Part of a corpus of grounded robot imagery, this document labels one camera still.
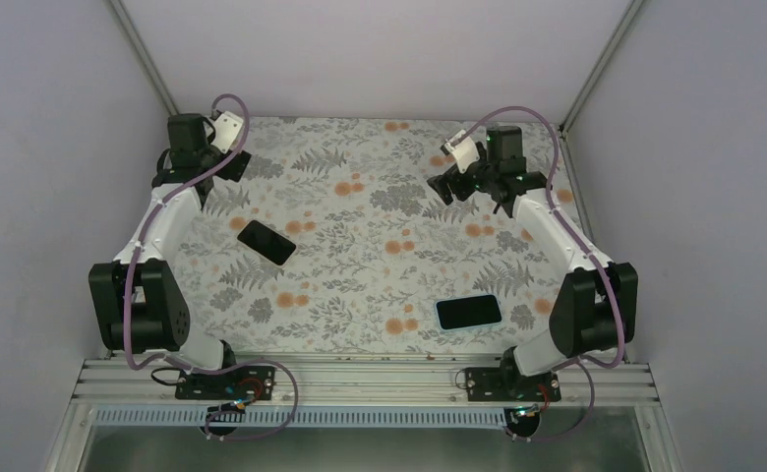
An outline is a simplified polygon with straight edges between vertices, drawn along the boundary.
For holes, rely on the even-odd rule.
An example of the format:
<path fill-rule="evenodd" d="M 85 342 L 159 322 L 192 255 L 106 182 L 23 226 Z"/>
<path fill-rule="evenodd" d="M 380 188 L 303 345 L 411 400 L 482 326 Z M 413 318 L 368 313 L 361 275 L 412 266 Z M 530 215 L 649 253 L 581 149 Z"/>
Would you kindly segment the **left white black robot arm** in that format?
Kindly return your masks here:
<path fill-rule="evenodd" d="M 249 117 L 215 111 L 167 121 L 169 147 L 159 158 L 150 202 L 134 235 L 109 263 L 94 265 L 88 286 L 104 346 L 139 370 L 163 360 L 193 373 L 217 398 L 232 395 L 240 371 L 224 341 L 192 329 L 171 263 L 202 213 L 213 179 L 239 181 L 250 160 L 243 143 Z"/>

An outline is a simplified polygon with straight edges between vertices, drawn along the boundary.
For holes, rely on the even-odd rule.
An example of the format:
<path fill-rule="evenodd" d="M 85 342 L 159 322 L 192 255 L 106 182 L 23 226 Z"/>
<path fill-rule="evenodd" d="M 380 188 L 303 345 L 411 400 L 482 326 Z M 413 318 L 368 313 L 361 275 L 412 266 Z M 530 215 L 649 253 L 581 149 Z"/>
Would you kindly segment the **black phone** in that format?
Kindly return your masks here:
<path fill-rule="evenodd" d="M 238 233 L 237 240 L 276 266 L 283 266 L 297 249 L 294 242 L 256 220 Z"/>

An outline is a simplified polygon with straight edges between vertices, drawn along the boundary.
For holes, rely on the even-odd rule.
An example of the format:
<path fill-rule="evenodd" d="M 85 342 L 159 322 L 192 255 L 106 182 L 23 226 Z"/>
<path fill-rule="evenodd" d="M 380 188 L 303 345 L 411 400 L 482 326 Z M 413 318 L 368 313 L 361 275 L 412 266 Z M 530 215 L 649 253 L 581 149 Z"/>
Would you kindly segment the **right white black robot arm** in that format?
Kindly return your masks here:
<path fill-rule="evenodd" d="M 482 143 L 461 130 L 441 151 L 453 163 L 427 183 L 443 203 L 489 195 L 533 236 L 562 279 L 545 332 L 506 349 L 496 368 L 466 369 L 469 400 L 557 399 L 557 371 L 592 351 L 615 350 L 613 360 L 597 364 L 616 366 L 635 334 L 635 268 L 615 263 L 563 214 L 548 176 L 528 171 L 520 128 L 490 127 Z"/>

